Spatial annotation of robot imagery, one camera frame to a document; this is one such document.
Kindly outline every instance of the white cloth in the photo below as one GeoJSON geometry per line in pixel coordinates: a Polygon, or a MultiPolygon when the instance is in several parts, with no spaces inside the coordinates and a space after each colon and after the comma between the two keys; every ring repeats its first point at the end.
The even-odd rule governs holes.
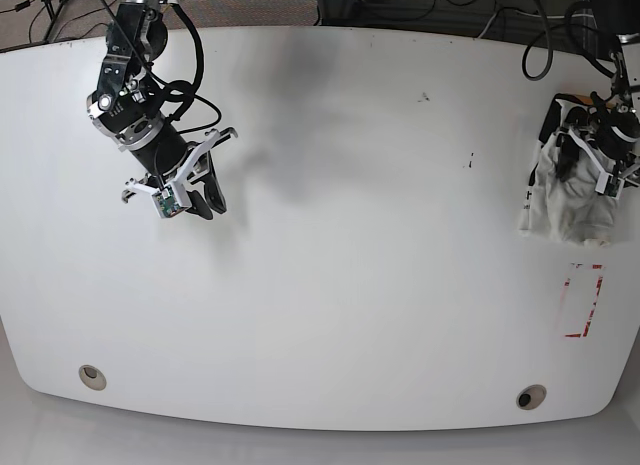
{"type": "MultiPolygon", "coordinates": [[[[569,242],[589,247],[611,244],[614,217],[618,201],[595,191],[598,169],[584,151],[570,177],[561,182],[556,178],[560,147],[558,132],[551,134],[543,145],[538,142],[535,170],[527,189],[519,231],[525,236],[537,236],[555,242],[569,242]]],[[[607,170],[613,161],[595,151],[607,170]]]]}

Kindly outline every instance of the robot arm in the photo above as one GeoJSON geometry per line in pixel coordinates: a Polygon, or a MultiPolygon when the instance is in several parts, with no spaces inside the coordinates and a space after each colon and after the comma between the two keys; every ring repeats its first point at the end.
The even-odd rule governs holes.
{"type": "Polygon", "coordinates": [[[107,32],[107,54],[96,91],[87,99],[87,111],[96,128],[110,137],[120,151],[130,152],[147,171],[143,178],[126,182],[122,194],[125,203],[142,192],[151,196],[161,218],[187,211],[210,220],[212,210],[226,211],[211,150],[236,133],[232,128],[222,132],[213,129],[220,121],[220,111],[197,95],[204,75],[202,42],[177,1],[126,0],[118,7],[107,32]],[[167,3],[174,7],[194,40],[197,65],[191,83],[166,83],[151,70],[153,60],[167,43],[161,8],[167,3]],[[209,138],[200,144],[185,141],[182,134],[188,131],[179,132],[173,126],[196,99],[218,114],[213,123],[188,130],[210,129],[209,138]],[[180,104],[167,117],[160,111],[166,102],[180,104]],[[192,189],[199,182],[204,183],[204,198],[192,189]]]}

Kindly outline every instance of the crumpled white cloth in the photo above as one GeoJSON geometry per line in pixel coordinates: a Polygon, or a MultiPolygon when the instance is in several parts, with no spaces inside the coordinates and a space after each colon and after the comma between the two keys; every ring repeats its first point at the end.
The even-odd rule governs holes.
{"type": "MultiPolygon", "coordinates": [[[[546,143],[537,143],[536,165],[527,188],[519,232],[554,242],[608,246],[612,240],[618,201],[596,193],[599,172],[583,150],[580,150],[580,158],[569,178],[565,182],[556,178],[560,155],[557,139],[556,130],[546,143]]],[[[595,155],[607,171],[612,170],[613,160],[599,150],[595,155]]]]}

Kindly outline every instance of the white tabletop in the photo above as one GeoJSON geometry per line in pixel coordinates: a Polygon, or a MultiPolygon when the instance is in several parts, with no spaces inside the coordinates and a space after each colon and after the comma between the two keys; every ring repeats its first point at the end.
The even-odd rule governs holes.
{"type": "MultiPolygon", "coordinates": [[[[606,406],[640,325],[638,194],[608,250],[516,233],[550,100],[604,93],[606,80],[557,54],[531,83],[521,47],[422,33],[202,37],[201,92],[240,133],[214,153],[229,212],[213,222],[120,202],[141,168],[84,109],[102,40],[0,57],[0,315],[29,386],[312,429],[483,427],[606,406]],[[604,267],[579,339],[562,328],[582,320],[561,307],[572,263],[604,267]],[[104,391],[82,384],[84,364],[105,373],[104,391]],[[547,399],[522,411],[533,384],[547,399]]],[[[156,72],[190,78],[192,47],[171,33],[156,72]]],[[[181,125],[208,118],[196,105],[181,125]]]]}

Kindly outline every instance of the white table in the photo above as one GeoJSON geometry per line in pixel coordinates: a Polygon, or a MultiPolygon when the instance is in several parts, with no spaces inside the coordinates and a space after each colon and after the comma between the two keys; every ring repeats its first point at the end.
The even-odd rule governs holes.
{"type": "MultiPolygon", "coordinates": [[[[640,325],[640,194],[624,197],[608,250],[515,230],[551,98],[605,93],[606,80],[557,54],[531,83],[521,47],[420,33],[202,37],[202,94],[240,133],[215,151],[229,212],[213,222],[120,202],[140,166],[84,109],[102,40],[0,56],[0,315],[30,387],[311,429],[485,427],[607,405],[640,325]],[[582,305],[560,300],[572,263],[605,267],[577,339],[565,325],[586,321],[582,305]],[[85,364],[104,391],[82,384],[85,364]],[[547,398],[520,410],[533,384],[547,398]]],[[[193,68],[188,35],[171,33],[156,72],[193,68]]],[[[194,106],[183,126],[208,118],[194,106]]]]}

